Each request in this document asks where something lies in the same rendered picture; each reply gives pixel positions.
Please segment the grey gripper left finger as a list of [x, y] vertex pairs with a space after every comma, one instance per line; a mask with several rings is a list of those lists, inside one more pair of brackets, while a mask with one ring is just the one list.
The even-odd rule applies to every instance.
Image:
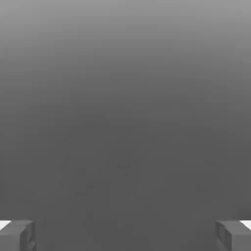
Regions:
[[37, 251], [32, 220], [0, 220], [0, 251]]

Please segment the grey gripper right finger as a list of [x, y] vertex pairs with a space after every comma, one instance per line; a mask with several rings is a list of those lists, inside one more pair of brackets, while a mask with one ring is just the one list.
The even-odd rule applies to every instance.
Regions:
[[251, 220], [216, 221], [218, 251], [251, 251]]

